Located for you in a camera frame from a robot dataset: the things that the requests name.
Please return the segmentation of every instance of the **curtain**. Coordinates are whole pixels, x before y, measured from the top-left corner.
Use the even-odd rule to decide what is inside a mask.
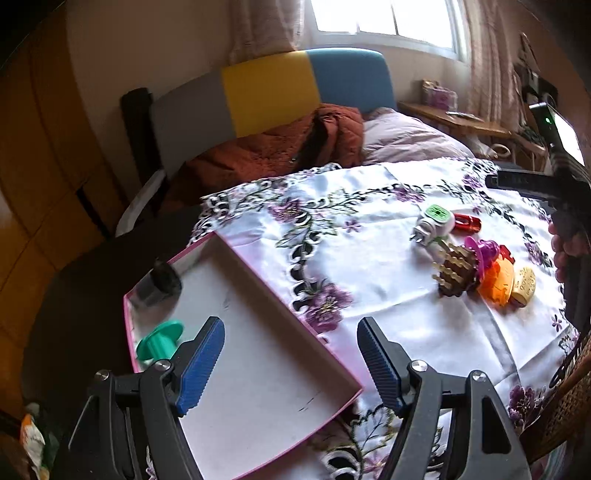
[[[520,99],[498,0],[465,0],[472,48],[468,111],[519,131]]]
[[[231,63],[297,50],[305,0],[230,0],[234,45]]]

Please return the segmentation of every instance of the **silver bolt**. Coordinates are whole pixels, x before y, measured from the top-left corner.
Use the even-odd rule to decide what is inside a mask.
[[[99,370],[97,373],[95,373],[95,380],[97,382],[102,382],[109,378],[109,373],[110,372],[108,370]]]
[[[427,368],[429,368],[425,360],[415,360],[410,364],[410,366],[417,372],[424,372]]]
[[[170,361],[163,359],[163,360],[156,360],[154,362],[155,368],[156,370],[160,371],[160,372],[166,372],[166,370],[168,370],[170,368]]]
[[[474,370],[472,372],[472,378],[477,382],[484,382],[486,380],[486,373],[480,370]]]

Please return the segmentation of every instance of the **tablecloth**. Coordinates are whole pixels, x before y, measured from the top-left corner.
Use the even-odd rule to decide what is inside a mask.
[[[459,158],[347,170],[329,164],[204,198],[190,243],[216,230],[364,387],[353,409],[255,478],[378,477],[400,421],[381,404],[357,347],[364,316],[439,372],[485,371],[516,428],[522,425],[577,332],[554,278],[549,217],[534,200],[488,190],[484,178],[496,169]],[[431,275],[440,247],[409,241],[433,203],[480,217],[476,239],[504,244],[516,266],[533,267],[537,288],[528,306],[500,308],[476,293],[439,295]],[[445,448],[449,420],[442,411],[434,458]]]

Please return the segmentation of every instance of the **white chair armrest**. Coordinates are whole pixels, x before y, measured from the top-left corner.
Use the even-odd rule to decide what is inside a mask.
[[[139,214],[142,213],[142,210],[144,210],[150,199],[156,194],[165,178],[166,173],[164,170],[158,170],[150,177],[146,185],[141,188],[119,219],[115,236],[120,236],[133,230]]]

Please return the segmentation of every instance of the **window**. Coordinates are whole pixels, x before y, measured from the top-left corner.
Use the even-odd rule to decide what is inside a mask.
[[[381,44],[463,57],[457,0],[310,1],[316,44]]]

